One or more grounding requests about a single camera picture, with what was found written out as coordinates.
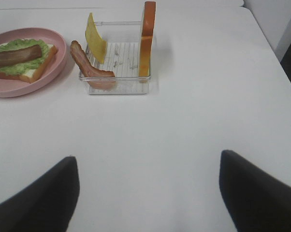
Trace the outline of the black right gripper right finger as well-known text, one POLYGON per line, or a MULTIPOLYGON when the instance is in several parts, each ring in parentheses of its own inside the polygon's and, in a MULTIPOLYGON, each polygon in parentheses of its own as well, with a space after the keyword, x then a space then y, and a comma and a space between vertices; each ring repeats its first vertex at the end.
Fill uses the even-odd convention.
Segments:
POLYGON ((239 232, 291 232, 291 187, 236 152, 220 158, 219 189, 239 232))

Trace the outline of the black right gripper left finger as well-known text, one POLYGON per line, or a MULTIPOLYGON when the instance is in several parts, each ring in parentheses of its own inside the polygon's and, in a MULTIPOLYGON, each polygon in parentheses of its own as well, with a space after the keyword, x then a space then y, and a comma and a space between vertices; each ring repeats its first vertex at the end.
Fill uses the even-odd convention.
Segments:
POLYGON ((80 182, 75 157, 65 157, 29 186, 0 203, 0 232, 65 232, 80 182))

